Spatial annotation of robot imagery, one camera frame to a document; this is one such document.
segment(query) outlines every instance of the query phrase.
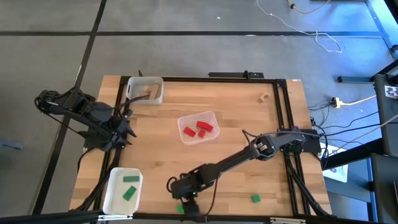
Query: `white plastic bin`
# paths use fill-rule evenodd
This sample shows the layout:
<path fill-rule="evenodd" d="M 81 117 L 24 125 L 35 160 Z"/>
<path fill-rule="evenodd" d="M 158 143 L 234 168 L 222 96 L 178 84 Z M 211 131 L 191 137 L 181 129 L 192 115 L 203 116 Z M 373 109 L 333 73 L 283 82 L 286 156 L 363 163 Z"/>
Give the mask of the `white plastic bin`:
<path fill-rule="evenodd" d="M 124 176 L 139 176 L 138 182 L 123 182 Z M 107 215 L 132 215 L 138 210 L 143 176 L 139 169 L 116 167 L 111 171 L 103 205 Z M 129 201 L 123 198 L 131 186 L 137 190 Z"/>
<path fill-rule="evenodd" d="M 211 132 L 206 131 L 203 138 L 199 137 L 198 133 L 201 128 L 197 128 L 197 121 L 203 121 L 212 125 L 213 130 Z M 217 138 L 220 134 L 220 129 L 217 124 L 216 115 L 212 111 L 207 111 L 203 113 L 193 114 L 190 116 L 184 116 L 178 119 L 178 130 L 180 130 L 181 141 L 186 145 L 198 144 L 201 142 L 211 141 Z M 191 137 L 184 133 L 185 127 L 189 127 L 196 135 Z"/>
<path fill-rule="evenodd" d="M 149 90 L 152 91 L 155 84 L 159 85 L 159 90 L 157 91 L 156 98 L 154 100 L 139 100 L 134 103 L 161 104 L 163 102 L 163 78 L 160 77 L 131 77 L 127 83 L 126 97 L 133 99 L 141 96 L 144 92 L 145 86 L 148 86 Z"/>

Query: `white cable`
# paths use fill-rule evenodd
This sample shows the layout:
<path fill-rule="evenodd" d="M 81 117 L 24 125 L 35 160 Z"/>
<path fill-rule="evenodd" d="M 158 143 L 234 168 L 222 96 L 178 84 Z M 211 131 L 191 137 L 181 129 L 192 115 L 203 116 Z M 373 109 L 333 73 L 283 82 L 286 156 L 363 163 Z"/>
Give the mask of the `white cable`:
<path fill-rule="evenodd" d="M 338 42 L 337 42 L 334 38 L 332 38 L 331 36 L 329 36 L 329 34 L 327 34 L 327 33 L 318 33 L 318 31 L 315 31 L 315 34 L 309 34 L 309 33 L 306 33 L 306 32 L 304 32 L 304 31 L 298 30 L 298 29 L 296 29 L 296 28 L 294 28 L 294 27 L 292 27 L 292 26 L 287 25 L 287 24 L 285 23 L 285 21 L 283 21 L 283 19 L 281 19 L 281 18 L 279 18 L 279 17 L 273 15 L 272 13 L 267 13 L 267 12 L 260 6 L 259 0 L 256 0 L 256 2 L 257 2 L 258 8 L 260 8 L 260 9 L 263 11 L 263 13 L 264 13 L 265 15 L 274 16 L 275 18 L 277 18 L 278 20 L 280 20 L 281 22 L 283 22 L 283 24 L 284 24 L 285 26 L 287 26 L 287 27 L 289 27 L 289 28 L 292 28 L 293 30 L 296 30 L 297 32 L 300 32 L 300 33 L 305 34 L 305 35 L 315 35 L 315 42 L 316 42 L 320 47 L 322 47 L 324 50 L 326 50 L 327 52 L 343 53 L 343 50 L 341 49 L 340 44 L 338 44 Z M 319 42 L 318 42 L 318 35 L 326 35 L 326 36 L 328 36 L 332 41 L 334 41 L 334 42 L 336 43 L 336 45 L 337 45 L 337 47 L 338 47 L 339 50 L 328 50 L 328 49 L 327 49 L 326 47 L 324 47 L 322 44 L 319 44 Z"/>
<path fill-rule="evenodd" d="M 358 101 L 352 102 L 352 103 L 344 103 L 344 102 L 341 102 L 341 105 L 351 106 L 351 105 L 354 105 L 354 104 L 357 104 L 357 103 L 364 102 L 364 101 L 366 101 L 366 100 L 368 100 L 368 99 L 371 99 L 371 98 L 373 98 L 373 97 L 375 97 L 375 95 L 370 96 L 370 97 L 368 97 L 368 98 L 365 98 L 365 99 L 363 99 L 363 100 L 358 100 Z"/>
<path fill-rule="evenodd" d="M 381 128 L 381 127 L 383 127 L 384 125 L 386 125 L 386 124 L 390 123 L 391 121 L 393 121 L 393 120 L 394 120 L 394 119 L 396 119 L 396 118 L 398 118 L 398 114 L 397 114 L 397 115 L 395 115 L 395 116 L 393 116 L 393 117 L 392 117 L 391 119 L 389 119 L 388 121 L 386 121 L 386 122 L 384 122 L 384 123 L 380 124 L 380 125 L 379 125 L 379 126 L 377 126 L 376 128 L 374 128 L 374 129 L 372 129 L 372 130 L 370 130 L 370 131 L 366 132 L 365 134 L 361 135 L 360 137 L 356 137 L 356 138 L 354 138 L 353 140 L 351 140 L 351 141 L 349 141 L 349 142 L 356 141 L 357 139 L 360 139 L 361 137 L 363 137 L 363 136 L 365 136 L 365 135 L 368 135 L 368 134 L 372 133 L 373 131 L 375 131 L 375 130 L 377 130 L 377 129 Z M 338 148 L 337 150 L 339 150 L 339 149 L 342 149 L 344 146 L 346 146 L 346 145 L 348 145 L 348 144 L 349 144 L 349 143 L 346 143 L 346 144 L 344 144 L 343 146 L 341 146 L 341 147 L 340 147 L 340 148 Z"/>

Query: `red block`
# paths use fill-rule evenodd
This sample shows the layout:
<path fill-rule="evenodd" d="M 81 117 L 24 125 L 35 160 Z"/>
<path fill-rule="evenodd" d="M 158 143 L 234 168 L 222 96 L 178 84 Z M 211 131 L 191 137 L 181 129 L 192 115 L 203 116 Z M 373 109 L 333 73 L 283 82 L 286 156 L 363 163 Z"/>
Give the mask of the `red block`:
<path fill-rule="evenodd" d="M 184 133 L 187 134 L 187 135 L 189 135 L 189 136 L 191 136 L 191 137 L 194 137 L 194 136 L 196 135 L 196 132 L 194 132 L 194 131 L 193 131 L 192 129 L 190 129 L 189 127 L 185 127 Z"/>
<path fill-rule="evenodd" d="M 210 125 L 210 124 L 208 124 L 208 123 L 206 123 L 206 122 L 203 122 L 203 121 L 198 121 L 197 122 L 197 127 L 198 128 L 203 128 L 203 129 L 206 129 L 207 131 L 211 131 L 211 130 L 213 130 L 213 127 L 212 127 L 212 125 Z"/>
<path fill-rule="evenodd" d="M 206 131 L 204 129 L 201 129 L 198 133 L 199 137 L 203 138 L 205 135 Z"/>

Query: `green cube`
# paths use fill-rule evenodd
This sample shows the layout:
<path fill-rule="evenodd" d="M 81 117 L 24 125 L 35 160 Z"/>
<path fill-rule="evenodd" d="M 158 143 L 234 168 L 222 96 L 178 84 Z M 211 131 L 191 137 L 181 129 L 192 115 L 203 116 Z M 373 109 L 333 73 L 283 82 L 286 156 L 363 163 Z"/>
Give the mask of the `green cube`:
<path fill-rule="evenodd" d="M 134 195 L 134 193 L 136 193 L 136 190 L 137 190 L 137 189 L 136 189 L 134 186 L 131 186 L 131 187 L 129 188 L 129 190 L 127 190 L 126 193 L 124 193 L 123 198 L 124 198 L 126 201 L 129 201 L 130 198 Z"/>
<path fill-rule="evenodd" d="M 260 195 L 258 195 L 258 194 L 252 195 L 252 196 L 251 196 L 251 200 L 252 200 L 254 203 L 260 202 L 260 201 L 261 201 Z"/>
<path fill-rule="evenodd" d="M 182 207 L 182 204 L 177 205 L 177 212 L 180 214 L 184 214 L 184 208 Z"/>
<path fill-rule="evenodd" d="M 123 182 L 139 182 L 139 176 L 124 176 Z"/>

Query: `wooden tabletop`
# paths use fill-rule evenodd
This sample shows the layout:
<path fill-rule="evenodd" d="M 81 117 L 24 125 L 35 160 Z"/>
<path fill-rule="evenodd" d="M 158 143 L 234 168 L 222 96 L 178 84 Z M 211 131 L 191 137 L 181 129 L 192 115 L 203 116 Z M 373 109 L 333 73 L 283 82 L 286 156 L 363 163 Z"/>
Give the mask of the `wooden tabletop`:
<path fill-rule="evenodd" d="M 98 101 L 114 105 L 119 76 L 105 76 Z M 300 80 L 289 80 L 288 91 L 294 123 L 311 128 L 307 103 Z M 265 102 L 258 98 L 267 93 Z M 284 105 L 282 92 L 281 102 Z M 243 149 L 246 142 L 241 130 L 253 134 L 273 132 L 278 127 L 272 85 L 266 83 L 165 82 L 161 105 L 132 105 L 131 128 L 138 138 L 129 137 L 132 146 L 121 154 L 120 167 L 138 168 L 144 176 L 138 212 L 177 213 L 179 200 L 166 190 L 170 177 L 178 177 L 204 163 L 216 163 Z M 182 116 L 213 111 L 220 135 L 213 141 L 186 146 L 181 142 L 177 120 Z M 100 176 L 104 152 L 87 154 L 80 166 L 70 208 L 79 206 L 92 191 Z M 305 183 L 318 203 L 331 212 L 319 160 L 301 154 Z M 302 202 L 296 186 L 299 211 Z M 207 212 L 214 187 L 200 192 L 197 203 Z M 251 195 L 261 201 L 253 203 Z M 224 173 L 219 180 L 213 215 L 280 215 L 291 216 L 289 188 L 283 160 L 248 161 Z"/>

